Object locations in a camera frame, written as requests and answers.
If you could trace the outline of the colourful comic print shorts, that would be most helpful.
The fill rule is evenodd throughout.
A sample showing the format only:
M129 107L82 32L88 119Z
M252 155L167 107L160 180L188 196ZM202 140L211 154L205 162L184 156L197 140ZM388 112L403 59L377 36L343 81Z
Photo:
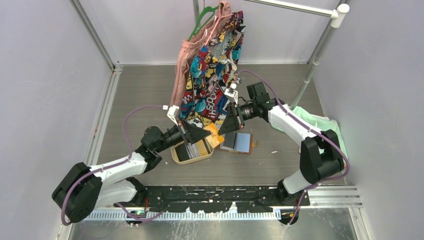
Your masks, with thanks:
M233 12L217 36L199 50L189 67L179 118L201 128L222 124L229 104L224 91L240 83L237 64L244 34L244 13Z

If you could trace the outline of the mint green cartoon cloth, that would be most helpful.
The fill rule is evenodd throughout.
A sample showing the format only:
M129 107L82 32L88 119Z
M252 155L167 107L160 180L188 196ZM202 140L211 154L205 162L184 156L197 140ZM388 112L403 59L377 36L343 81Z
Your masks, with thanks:
M326 130L335 131L338 137L339 144L340 144L340 149L343 151L346 157L348 156L345 143L342 137L342 133L341 133L339 124L336 120L330 119L325 116L318 116L318 115L311 114L300 106L297 106L296 108L294 108L292 112L296 114L299 118L306 121L308 124L315 126L323 131L326 131Z

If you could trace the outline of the white clothes rack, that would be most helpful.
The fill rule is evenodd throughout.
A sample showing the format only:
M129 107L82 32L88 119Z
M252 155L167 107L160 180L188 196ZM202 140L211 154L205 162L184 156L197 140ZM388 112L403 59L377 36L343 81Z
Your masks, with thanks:
M295 108L313 78L333 33L350 10L348 0L232 0L253 29L249 64L309 64L292 101Z

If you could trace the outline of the pink hanging garment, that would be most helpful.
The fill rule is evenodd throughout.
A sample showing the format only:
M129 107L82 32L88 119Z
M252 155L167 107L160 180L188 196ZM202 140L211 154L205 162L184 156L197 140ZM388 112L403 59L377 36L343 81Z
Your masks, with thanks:
M204 31L207 26L210 26L213 18L200 30L200 32L195 35L191 41L184 39L182 41L182 47L178 55L175 67L175 80L173 91L170 97L170 105L180 106L183 100L183 96L186 89L187 79L189 76L189 68L195 58L199 53L200 49L203 47L203 36ZM214 33L213 37L216 37L218 33L223 29L219 28L217 32Z

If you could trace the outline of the brown leather card holder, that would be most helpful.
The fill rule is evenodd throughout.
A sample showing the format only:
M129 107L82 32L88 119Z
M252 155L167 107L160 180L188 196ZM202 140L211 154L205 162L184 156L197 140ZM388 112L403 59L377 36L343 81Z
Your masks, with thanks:
M258 145L250 133L230 132L223 135L224 141L219 145L219 150L231 153L247 154L252 153L252 149Z

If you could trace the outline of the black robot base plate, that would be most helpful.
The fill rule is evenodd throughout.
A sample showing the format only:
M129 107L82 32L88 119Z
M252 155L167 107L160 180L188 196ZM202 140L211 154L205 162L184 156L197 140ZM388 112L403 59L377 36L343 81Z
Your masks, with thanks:
M146 186L141 198L123 202L126 208L141 207L159 212L226 213L232 206L238 213L268 213L275 207L309 205L301 192L283 196L275 186Z

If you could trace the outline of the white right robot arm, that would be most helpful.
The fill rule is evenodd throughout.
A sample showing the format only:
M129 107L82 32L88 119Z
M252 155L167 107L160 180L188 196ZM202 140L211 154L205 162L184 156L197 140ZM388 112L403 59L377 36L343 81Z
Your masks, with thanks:
M277 97L271 98L263 82L246 88L250 102L229 104L218 133L228 136L242 129L247 120L261 118L282 130L300 147L298 170L277 184L276 195L281 204L291 205L301 191L344 170L347 164L333 130L321 130L298 117Z

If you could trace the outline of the green clothes hanger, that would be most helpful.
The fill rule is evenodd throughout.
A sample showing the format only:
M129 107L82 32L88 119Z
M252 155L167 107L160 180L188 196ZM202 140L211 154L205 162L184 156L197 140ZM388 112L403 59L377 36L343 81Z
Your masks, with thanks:
M198 11L195 14L195 25L191 31L187 41L191 41L192 38L197 35L200 30L214 17L217 11L220 9L220 6L205 6L201 11Z

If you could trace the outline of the pink clothes hanger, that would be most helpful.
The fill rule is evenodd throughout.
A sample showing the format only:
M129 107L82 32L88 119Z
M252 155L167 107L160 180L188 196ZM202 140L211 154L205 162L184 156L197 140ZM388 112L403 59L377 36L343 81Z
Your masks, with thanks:
M231 5L228 1L220 1L218 6L218 13L212 18L210 26L207 26L203 33L202 46L205 46L214 37L214 33L223 28L225 23L233 15Z

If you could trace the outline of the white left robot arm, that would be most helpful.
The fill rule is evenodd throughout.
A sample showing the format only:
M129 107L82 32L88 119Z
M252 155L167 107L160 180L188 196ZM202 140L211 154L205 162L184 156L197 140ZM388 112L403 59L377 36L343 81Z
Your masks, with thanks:
M166 132L150 126L144 131L140 146L129 155L98 165L76 163L51 195L61 210L62 223L66 226L78 223L106 205L141 206L146 193L135 176L153 170L162 160L160 152L180 143L195 144L211 134L186 120Z

